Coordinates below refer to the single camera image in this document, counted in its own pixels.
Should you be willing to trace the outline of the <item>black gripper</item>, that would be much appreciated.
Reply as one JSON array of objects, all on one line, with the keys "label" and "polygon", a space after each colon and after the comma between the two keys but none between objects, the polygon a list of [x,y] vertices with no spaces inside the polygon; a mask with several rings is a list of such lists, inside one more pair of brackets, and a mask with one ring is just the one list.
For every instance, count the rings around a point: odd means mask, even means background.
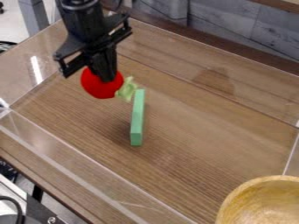
[{"label": "black gripper", "polygon": [[104,16],[98,0],[54,0],[66,39],[53,54],[62,76],[68,78],[82,67],[110,82],[117,73],[117,43],[130,34],[129,14]]}]

